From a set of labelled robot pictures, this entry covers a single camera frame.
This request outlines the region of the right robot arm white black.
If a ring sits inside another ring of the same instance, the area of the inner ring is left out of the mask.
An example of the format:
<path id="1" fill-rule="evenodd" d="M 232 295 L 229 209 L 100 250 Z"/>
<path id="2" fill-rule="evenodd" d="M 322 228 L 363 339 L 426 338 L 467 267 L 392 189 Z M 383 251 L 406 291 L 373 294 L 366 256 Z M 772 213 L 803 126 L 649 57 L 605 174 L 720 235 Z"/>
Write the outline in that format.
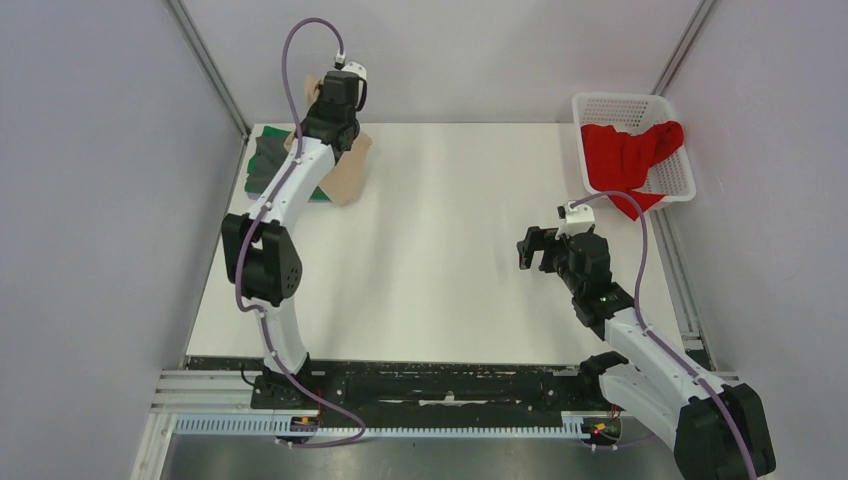
<path id="1" fill-rule="evenodd" d="M 518 241 L 519 267 L 535 253 L 544 273 L 572 295 L 578 320 L 611 351 L 580 365 L 580 400 L 591 408 L 623 408 L 672 452 L 686 479 L 751 479 L 777 462 L 760 396 L 730 384 L 670 344 L 641 317 L 634 297 L 612 278 L 609 245 L 588 229 L 573 235 L 528 228 Z"/>

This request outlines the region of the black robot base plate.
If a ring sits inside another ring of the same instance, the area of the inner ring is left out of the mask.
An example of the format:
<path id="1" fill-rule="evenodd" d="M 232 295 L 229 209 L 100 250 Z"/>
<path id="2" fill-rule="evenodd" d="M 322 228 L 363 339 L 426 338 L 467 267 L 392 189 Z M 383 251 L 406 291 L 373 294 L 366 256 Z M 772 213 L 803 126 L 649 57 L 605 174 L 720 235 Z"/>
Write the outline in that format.
<path id="1" fill-rule="evenodd" d="M 257 410 L 291 409 L 331 427 L 552 426 L 564 412 L 621 410 L 600 393 L 596 375 L 611 354 L 580 365 L 468 364 L 310 360 L 300 395 L 267 395 L 257 358 L 194 356 L 193 371 L 236 372 Z"/>

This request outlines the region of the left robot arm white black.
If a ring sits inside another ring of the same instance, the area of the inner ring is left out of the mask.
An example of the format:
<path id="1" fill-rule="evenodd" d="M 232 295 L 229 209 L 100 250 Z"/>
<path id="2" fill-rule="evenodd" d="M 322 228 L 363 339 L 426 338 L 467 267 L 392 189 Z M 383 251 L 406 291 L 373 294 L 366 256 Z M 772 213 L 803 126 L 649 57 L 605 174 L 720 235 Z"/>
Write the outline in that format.
<path id="1" fill-rule="evenodd" d="M 372 140 L 357 115 L 367 91 L 366 69 L 356 62 L 314 80 L 307 115 L 284 141 L 288 155 L 270 184 L 245 213 L 228 214 L 222 221 L 236 305 L 253 313 L 260 327 L 264 360 L 257 386 L 290 407 L 306 405 L 314 394 L 294 302 L 304 267 L 291 231 L 315 189 L 336 206 L 361 196 Z"/>

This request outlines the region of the red t shirt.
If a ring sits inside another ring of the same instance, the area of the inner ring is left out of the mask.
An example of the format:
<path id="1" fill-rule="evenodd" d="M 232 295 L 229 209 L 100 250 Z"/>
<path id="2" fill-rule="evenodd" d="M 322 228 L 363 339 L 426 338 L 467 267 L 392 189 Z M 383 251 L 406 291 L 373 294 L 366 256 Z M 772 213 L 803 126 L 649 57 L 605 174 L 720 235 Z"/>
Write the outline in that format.
<path id="1" fill-rule="evenodd" d="M 646 212 L 664 198 L 640 189 L 649 170 L 683 146 L 684 130 L 677 121 L 655 124 L 641 134 L 618 131 L 612 125 L 587 124 L 580 128 L 580 139 L 590 188 L 629 195 L 628 200 L 613 196 L 611 201 L 626 217 L 637 221 L 638 210 Z"/>

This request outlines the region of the beige t shirt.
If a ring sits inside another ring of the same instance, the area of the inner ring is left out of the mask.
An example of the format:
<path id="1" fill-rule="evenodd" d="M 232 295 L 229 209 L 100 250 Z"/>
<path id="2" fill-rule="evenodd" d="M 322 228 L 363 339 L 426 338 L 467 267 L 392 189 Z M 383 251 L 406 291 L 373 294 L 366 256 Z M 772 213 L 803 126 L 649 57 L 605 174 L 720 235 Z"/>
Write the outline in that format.
<path id="1" fill-rule="evenodd" d="M 329 201 L 336 206 L 345 206 L 356 201 L 365 185 L 365 167 L 372 138 L 361 131 L 354 140 L 351 150 L 345 152 L 339 162 L 324 176 L 314 189 L 312 201 Z"/>

